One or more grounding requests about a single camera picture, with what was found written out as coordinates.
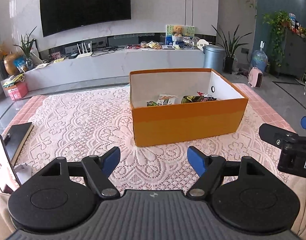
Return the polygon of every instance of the trash can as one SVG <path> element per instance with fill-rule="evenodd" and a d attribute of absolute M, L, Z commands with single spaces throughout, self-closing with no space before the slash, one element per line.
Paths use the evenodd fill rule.
<path fill-rule="evenodd" d="M 203 47 L 204 68 L 212 68 L 221 73 L 223 69 L 223 62 L 225 58 L 225 49 L 220 46 L 207 45 Z"/>

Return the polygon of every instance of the green snack bag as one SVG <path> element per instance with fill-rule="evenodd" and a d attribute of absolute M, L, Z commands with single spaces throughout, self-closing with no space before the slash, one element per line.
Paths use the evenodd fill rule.
<path fill-rule="evenodd" d="M 184 96 L 182 98 L 181 104 L 201 102 L 203 99 L 204 97 L 201 96 Z"/>
<path fill-rule="evenodd" d="M 149 101 L 146 103 L 146 106 L 159 106 L 159 104 L 155 103 L 154 101 Z"/>

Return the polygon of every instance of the orange cardboard box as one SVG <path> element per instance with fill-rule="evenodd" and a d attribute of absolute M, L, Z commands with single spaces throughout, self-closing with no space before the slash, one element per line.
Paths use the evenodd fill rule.
<path fill-rule="evenodd" d="M 183 96 L 203 92 L 217 101 L 181 104 Z M 176 95 L 174 105 L 146 106 L 159 94 Z M 209 68 L 130 72 L 130 104 L 138 147 L 170 144 L 236 132 L 248 98 Z"/>

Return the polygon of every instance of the teddy bear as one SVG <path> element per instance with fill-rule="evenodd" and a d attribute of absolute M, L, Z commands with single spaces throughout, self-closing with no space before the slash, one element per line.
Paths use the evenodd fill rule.
<path fill-rule="evenodd" d="M 173 26 L 173 35 L 174 36 L 182 36 L 183 27 L 181 25 L 174 25 Z"/>

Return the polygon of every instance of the gray cabinet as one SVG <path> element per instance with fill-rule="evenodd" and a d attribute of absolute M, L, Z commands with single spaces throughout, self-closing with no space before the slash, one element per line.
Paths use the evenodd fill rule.
<path fill-rule="evenodd" d="M 279 73 L 293 75 L 301 79 L 306 68 L 306 40 L 287 30 L 284 54 L 285 57 Z"/>

